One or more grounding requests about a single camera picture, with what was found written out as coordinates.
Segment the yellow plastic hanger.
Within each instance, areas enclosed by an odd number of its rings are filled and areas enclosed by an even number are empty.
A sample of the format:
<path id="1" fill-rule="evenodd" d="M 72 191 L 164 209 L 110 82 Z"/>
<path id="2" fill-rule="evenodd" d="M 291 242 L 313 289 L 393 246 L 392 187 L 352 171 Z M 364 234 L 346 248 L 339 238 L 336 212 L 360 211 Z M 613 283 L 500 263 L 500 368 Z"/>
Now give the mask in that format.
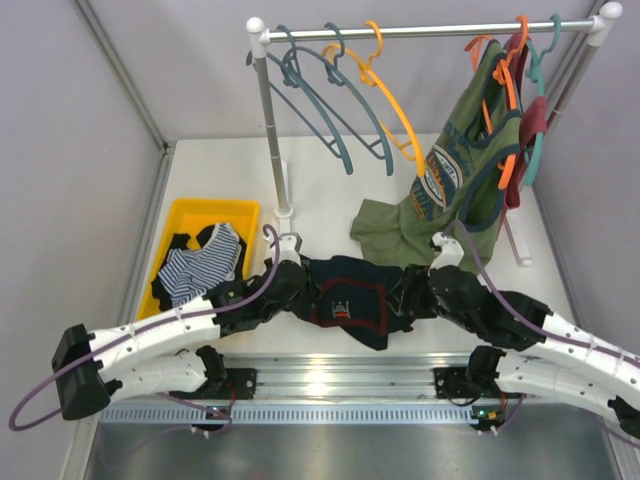
<path id="1" fill-rule="evenodd" d="M 375 50 L 368 55 L 367 60 L 363 60 L 353 50 L 347 46 L 342 46 L 340 42 L 328 43 L 321 50 L 321 55 L 334 67 L 337 66 L 339 55 L 346 55 L 356 63 L 360 83 L 364 86 L 377 89 L 384 96 L 403 127 L 404 134 L 407 137 L 407 139 L 403 141 L 398 138 L 382 121 L 380 121 L 381 129 L 386 138 L 392 142 L 406 160 L 415 165 L 416 175 L 424 176 L 427 173 L 427 168 L 425 165 L 422 145 L 416 135 L 416 132 L 402 106 L 373 69 L 374 61 L 379 58 L 384 51 L 384 38 L 381 29 L 372 20 L 367 20 L 364 25 L 373 31 L 376 39 Z"/>

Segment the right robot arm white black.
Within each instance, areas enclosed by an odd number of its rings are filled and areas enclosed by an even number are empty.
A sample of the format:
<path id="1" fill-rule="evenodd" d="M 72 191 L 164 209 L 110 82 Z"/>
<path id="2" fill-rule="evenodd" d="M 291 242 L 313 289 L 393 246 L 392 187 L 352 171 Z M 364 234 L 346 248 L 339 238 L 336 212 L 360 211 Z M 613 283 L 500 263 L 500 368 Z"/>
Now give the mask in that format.
<path id="1" fill-rule="evenodd" d="M 553 399 L 639 436 L 639 358 L 571 324 L 546 304 L 499 291 L 455 266 L 406 268 L 386 296 L 399 314 L 440 317 L 476 336 L 466 382 L 478 396 Z"/>

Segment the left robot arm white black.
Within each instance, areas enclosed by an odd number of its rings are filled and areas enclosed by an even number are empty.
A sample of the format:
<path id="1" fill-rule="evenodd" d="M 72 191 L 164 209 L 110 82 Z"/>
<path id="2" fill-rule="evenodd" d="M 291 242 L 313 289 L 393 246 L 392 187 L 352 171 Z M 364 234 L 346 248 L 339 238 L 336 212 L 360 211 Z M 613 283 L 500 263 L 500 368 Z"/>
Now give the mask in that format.
<path id="1" fill-rule="evenodd" d="M 62 418 L 88 418 L 114 402 L 160 392 L 217 396 L 226 370 L 211 342 L 307 305 L 308 265 L 306 258 L 281 260 L 261 276 L 223 282 L 129 325 L 67 328 L 51 360 Z"/>

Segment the navy maroon tank top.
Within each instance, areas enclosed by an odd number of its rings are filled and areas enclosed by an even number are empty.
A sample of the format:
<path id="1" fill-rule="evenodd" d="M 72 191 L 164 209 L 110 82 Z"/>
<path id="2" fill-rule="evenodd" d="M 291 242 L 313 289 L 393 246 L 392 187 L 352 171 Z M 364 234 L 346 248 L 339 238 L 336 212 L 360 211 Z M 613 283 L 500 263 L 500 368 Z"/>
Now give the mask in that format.
<path id="1" fill-rule="evenodd" d="M 300 320 L 321 328 L 340 328 L 365 347 L 383 351 L 389 336 L 409 333 L 415 318 L 397 313 L 388 303 L 403 270 L 337 255 L 304 257 L 308 282 L 291 305 Z"/>

